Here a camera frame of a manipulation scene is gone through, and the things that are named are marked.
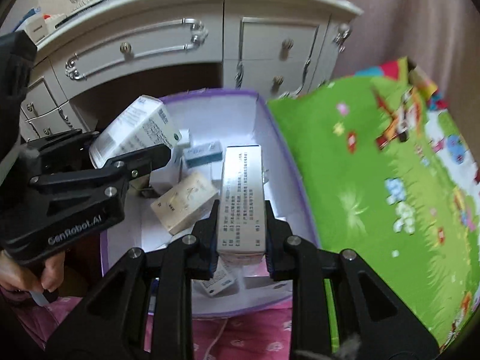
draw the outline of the curtain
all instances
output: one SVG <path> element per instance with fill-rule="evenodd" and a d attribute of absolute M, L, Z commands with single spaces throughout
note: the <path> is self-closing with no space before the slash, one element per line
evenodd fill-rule
<path fill-rule="evenodd" d="M 480 159 L 480 14 L 472 0 L 350 0 L 365 13 L 334 76 L 408 56 L 440 86 Z"/>

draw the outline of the purple rim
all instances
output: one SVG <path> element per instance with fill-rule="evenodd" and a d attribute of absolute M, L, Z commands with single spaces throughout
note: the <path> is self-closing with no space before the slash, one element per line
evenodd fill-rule
<path fill-rule="evenodd" d="M 309 222 L 309 232 L 310 235 L 313 236 L 314 243 L 316 244 L 317 247 L 320 247 L 320 239 L 318 237 L 317 232 L 315 231 L 315 222 L 313 218 L 313 214 L 310 210 L 309 204 L 308 204 L 308 199 L 307 195 L 305 192 L 305 189 L 302 186 L 302 177 L 300 176 L 300 172 L 297 168 L 297 165 L 295 164 L 295 161 L 288 149 L 287 143 L 285 139 L 283 138 L 283 135 L 280 133 L 280 130 L 278 129 L 277 123 L 273 119 L 273 116 L 271 112 L 269 111 L 265 100 L 255 91 L 246 91 L 246 90 L 234 90 L 234 89 L 223 89 L 223 88 L 215 88 L 215 89 L 208 89 L 208 90 L 200 90 L 200 91 L 191 91 L 191 92 L 186 92 L 186 93 L 180 93 L 180 94 L 175 94 L 171 96 L 166 96 L 162 97 L 160 100 L 164 102 L 165 104 L 168 103 L 175 103 L 179 101 L 184 101 L 184 100 L 191 100 L 191 99 L 198 99 L 198 98 L 204 98 L 204 97 L 212 97 L 212 96 L 225 96 L 225 95 L 233 95 L 233 96 L 252 96 L 257 98 L 257 102 L 260 104 L 260 107 L 262 107 L 263 111 L 266 113 L 270 124 L 273 126 L 275 134 L 277 136 L 277 139 L 282 142 L 281 145 L 281 150 L 283 156 L 286 158 L 286 161 L 288 163 L 289 170 L 296 176 L 296 184 L 297 184 L 297 192 L 300 195 L 301 198 L 301 205 L 304 214 L 308 218 Z M 102 265 L 102 276 L 105 275 L 105 273 L 109 270 L 109 257 L 108 257 L 108 237 L 107 237 L 107 232 L 104 231 L 100 235 L 100 261 Z M 256 312 L 256 311 L 261 311 L 264 310 L 267 307 L 273 306 L 275 304 L 278 304 L 280 302 L 284 302 L 285 300 L 291 298 L 291 295 L 275 300 L 273 302 L 269 302 L 266 304 L 263 304 L 261 306 L 254 306 L 254 307 L 249 307 L 246 309 L 238 310 L 238 311 L 233 311 L 233 312 L 224 312 L 224 313 L 214 313 L 214 314 L 195 314 L 195 318 L 226 318 L 226 317 L 233 317 L 236 315 L 240 314 L 245 314 L 245 313 L 251 313 L 251 312 Z"/>

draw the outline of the yellow flower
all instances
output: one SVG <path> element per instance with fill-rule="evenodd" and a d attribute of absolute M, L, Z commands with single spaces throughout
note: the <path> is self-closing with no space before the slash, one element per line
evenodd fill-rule
<path fill-rule="evenodd" d="M 338 122 L 337 124 L 334 125 L 333 127 L 333 132 L 335 135 L 337 135 L 338 137 L 340 135 L 343 135 L 343 133 L 345 132 L 345 128 L 343 127 L 343 124 Z"/>

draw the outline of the colorful mat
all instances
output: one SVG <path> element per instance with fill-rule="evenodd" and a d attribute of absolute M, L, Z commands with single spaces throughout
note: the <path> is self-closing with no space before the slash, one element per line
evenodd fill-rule
<path fill-rule="evenodd" d="M 269 107 L 322 247 L 355 249 L 448 345 L 480 302 L 480 186 L 438 88 L 404 59 Z"/>

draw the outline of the vanity table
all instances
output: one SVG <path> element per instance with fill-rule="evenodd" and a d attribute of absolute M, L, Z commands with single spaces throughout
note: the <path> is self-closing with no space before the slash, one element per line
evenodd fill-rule
<path fill-rule="evenodd" d="M 349 23 L 361 14 L 346 0 L 105 1 L 38 44 L 21 135 L 94 130 L 95 114 L 73 98 L 174 65 L 219 64 L 223 87 L 267 99 L 303 95 L 330 79 Z"/>

